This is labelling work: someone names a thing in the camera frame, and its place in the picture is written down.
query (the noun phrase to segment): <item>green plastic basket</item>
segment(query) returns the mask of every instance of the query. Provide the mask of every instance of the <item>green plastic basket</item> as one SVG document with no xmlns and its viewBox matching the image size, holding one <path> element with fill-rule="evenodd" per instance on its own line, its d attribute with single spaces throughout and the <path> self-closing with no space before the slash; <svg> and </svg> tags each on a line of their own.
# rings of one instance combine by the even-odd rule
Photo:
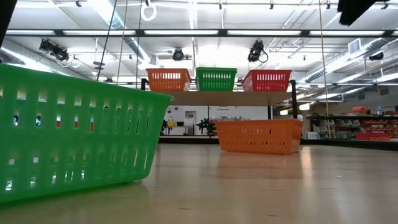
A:
<svg viewBox="0 0 398 224">
<path fill-rule="evenodd" d="M 197 68 L 197 90 L 232 91 L 236 68 Z"/>
<path fill-rule="evenodd" d="M 172 99 L 1 64 L 0 95 L 0 203 L 147 177 Z"/>
</svg>

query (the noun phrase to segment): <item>ceiling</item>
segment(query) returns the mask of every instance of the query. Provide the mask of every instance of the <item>ceiling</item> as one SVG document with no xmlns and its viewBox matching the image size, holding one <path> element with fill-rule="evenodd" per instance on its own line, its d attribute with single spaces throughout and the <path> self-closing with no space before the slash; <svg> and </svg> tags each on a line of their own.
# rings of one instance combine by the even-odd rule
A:
<svg viewBox="0 0 398 224">
<path fill-rule="evenodd" d="M 95 0 L 80 1 L 82 7 L 75 5 L 75 0 L 20 0 L 15 8 L 9 29 L 108 29 L 108 23 L 100 16 L 93 6 Z M 319 29 L 320 13 L 318 0 L 274 0 L 274 8 L 270 10 L 270 1 L 254 0 L 222 0 L 220 10 L 219 0 L 159 0 L 150 1 L 155 5 L 157 14 L 151 21 L 144 21 L 140 16 L 141 1 L 118 1 L 116 13 L 124 20 L 126 16 L 127 29 Z M 377 29 L 389 30 L 398 27 L 398 0 L 391 0 L 389 7 L 381 10 L 376 5 L 365 12 L 352 26 L 339 24 L 339 14 L 336 11 L 337 0 L 331 0 L 331 8 L 326 9 L 328 1 L 322 0 L 322 24 L 324 29 L 355 30 Z M 150 16 L 151 9 L 145 10 Z M 40 37 L 6 37 L 7 40 L 44 55 L 39 50 Z M 106 44 L 101 79 L 118 75 L 124 82 L 135 82 L 146 76 L 143 67 L 137 66 L 137 57 L 133 51 L 122 44 L 119 37 L 98 39 L 98 51 L 95 54 L 96 39 L 92 37 L 51 37 L 53 43 L 66 47 L 70 55 L 81 62 L 77 68 L 68 69 L 88 78 L 92 75 L 95 65 L 101 60 L 101 54 Z M 262 40 L 267 48 L 269 60 L 267 63 L 249 63 L 248 53 L 255 40 Z M 323 39 L 325 60 L 331 59 L 348 48 L 348 43 L 354 38 Z M 184 54 L 195 54 L 197 67 L 233 67 L 238 69 L 238 78 L 244 77 L 252 68 L 291 69 L 293 78 L 299 80 L 307 71 L 322 65 L 321 38 L 272 38 L 272 37 L 141 37 L 137 38 L 139 45 L 149 55 L 158 57 L 158 65 L 165 68 L 187 68 L 192 77 L 193 60 L 175 62 L 170 52 L 176 47 L 183 49 Z M 395 55 L 394 49 L 388 49 L 388 56 Z M 44 56 L 52 61 L 49 55 Z M 338 73 L 352 75 L 363 70 L 363 60 L 353 61 Z"/>
</svg>

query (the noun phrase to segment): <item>wooden floor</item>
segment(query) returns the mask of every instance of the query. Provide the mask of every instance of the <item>wooden floor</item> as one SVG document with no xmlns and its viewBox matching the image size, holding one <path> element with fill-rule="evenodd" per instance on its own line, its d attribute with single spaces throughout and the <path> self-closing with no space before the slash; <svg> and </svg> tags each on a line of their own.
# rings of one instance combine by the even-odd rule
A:
<svg viewBox="0 0 398 224">
<path fill-rule="evenodd" d="M 142 182 L 0 209 L 0 223 L 397 223 L 398 153 L 160 145 Z"/>
</svg>

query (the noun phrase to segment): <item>shelf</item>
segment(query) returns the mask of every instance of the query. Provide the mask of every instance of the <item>shelf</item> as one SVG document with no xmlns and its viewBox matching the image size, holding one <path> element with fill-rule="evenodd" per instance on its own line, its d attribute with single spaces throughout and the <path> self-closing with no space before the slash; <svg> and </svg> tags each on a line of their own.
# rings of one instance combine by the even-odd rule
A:
<svg viewBox="0 0 398 224">
<path fill-rule="evenodd" d="M 398 120 L 398 116 L 307 116 L 307 119 Z"/>
<path fill-rule="evenodd" d="M 171 95 L 170 105 L 189 106 L 272 106 L 292 97 L 286 92 L 157 91 Z"/>
</svg>

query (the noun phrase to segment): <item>red plastic basket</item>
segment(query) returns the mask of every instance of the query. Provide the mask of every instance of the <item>red plastic basket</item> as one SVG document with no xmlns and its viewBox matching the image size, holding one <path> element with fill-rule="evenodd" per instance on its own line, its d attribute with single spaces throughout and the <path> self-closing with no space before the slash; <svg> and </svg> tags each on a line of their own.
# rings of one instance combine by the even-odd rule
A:
<svg viewBox="0 0 398 224">
<path fill-rule="evenodd" d="M 389 141 L 386 133 L 355 133 L 357 140 Z"/>
<path fill-rule="evenodd" d="M 303 122 L 297 119 L 216 121 L 221 149 L 232 152 L 290 154 L 298 151 Z"/>
<path fill-rule="evenodd" d="M 186 68 L 147 68 L 152 91 L 189 91 L 191 77 Z"/>
<path fill-rule="evenodd" d="M 242 85 L 244 91 L 286 91 L 291 70 L 250 70 Z"/>
</svg>

